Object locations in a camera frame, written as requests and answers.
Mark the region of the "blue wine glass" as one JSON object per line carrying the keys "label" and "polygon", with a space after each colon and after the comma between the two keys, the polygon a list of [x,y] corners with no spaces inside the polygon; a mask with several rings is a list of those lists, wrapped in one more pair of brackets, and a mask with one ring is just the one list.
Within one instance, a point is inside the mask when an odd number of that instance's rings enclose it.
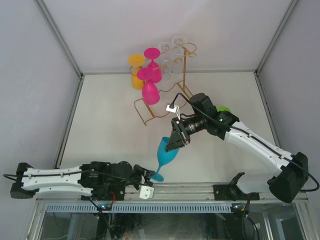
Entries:
{"label": "blue wine glass", "polygon": [[169,143],[170,138],[167,136],[162,137],[160,144],[157,148],[157,161],[158,168],[155,171],[155,174],[151,176],[151,178],[157,182],[163,182],[164,177],[159,173],[161,168],[169,163],[171,163],[175,157],[177,156],[179,149],[174,149],[166,152],[166,147]]}

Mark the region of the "green wine glass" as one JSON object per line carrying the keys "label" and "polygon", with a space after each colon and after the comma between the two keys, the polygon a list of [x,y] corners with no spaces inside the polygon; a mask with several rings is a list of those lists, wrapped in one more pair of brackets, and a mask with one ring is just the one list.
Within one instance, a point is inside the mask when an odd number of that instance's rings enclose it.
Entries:
{"label": "green wine glass", "polygon": [[221,106],[217,106],[217,107],[216,107],[216,109],[217,109],[217,111],[218,111],[218,112],[223,112],[223,111],[225,111],[225,112],[229,112],[229,113],[231,113],[231,112],[232,112],[228,107],[223,106],[223,105],[221,105]]}

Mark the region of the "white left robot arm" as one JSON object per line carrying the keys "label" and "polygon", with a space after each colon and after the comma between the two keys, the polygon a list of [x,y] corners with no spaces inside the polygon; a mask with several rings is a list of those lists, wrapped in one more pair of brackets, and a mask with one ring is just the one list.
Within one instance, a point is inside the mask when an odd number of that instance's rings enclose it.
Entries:
{"label": "white left robot arm", "polygon": [[92,161],[70,168],[36,169],[26,162],[18,164],[15,174],[4,174],[12,180],[13,199],[31,199],[44,194],[79,195],[83,201],[122,201],[127,186],[136,190],[152,187],[155,171],[127,161],[110,163]]}

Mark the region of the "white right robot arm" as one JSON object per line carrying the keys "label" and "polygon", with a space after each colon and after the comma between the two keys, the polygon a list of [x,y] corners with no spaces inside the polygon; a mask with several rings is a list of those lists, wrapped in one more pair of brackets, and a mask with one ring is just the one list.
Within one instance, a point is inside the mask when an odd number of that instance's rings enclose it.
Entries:
{"label": "white right robot arm", "polygon": [[191,142],[191,135],[206,130],[210,135],[251,153],[269,173],[249,175],[240,173],[229,187],[230,195],[237,200],[247,194],[270,192],[278,200],[291,203],[309,179],[308,158],[302,152],[290,153],[273,145],[251,131],[240,119],[227,110],[218,110],[204,93],[197,93],[186,102],[193,114],[184,115],[174,102],[166,111],[175,113],[171,120],[171,135],[165,151],[171,152]]}

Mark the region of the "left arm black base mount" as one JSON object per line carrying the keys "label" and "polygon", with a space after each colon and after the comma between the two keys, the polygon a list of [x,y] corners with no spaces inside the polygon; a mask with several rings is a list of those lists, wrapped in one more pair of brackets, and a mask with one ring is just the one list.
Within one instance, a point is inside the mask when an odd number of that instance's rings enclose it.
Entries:
{"label": "left arm black base mount", "polygon": [[101,201],[123,201],[125,198],[125,187],[124,186],[110,186],[103,190],[101,194]]}

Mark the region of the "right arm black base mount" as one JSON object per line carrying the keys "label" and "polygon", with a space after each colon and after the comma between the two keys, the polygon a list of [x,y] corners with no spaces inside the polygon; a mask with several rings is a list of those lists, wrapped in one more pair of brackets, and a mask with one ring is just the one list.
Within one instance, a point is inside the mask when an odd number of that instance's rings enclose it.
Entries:
{"label": "right arm black base mount", "polygon": [[213,193],[216,201],[236,201],[241,195],[235,184],[215,184]]}

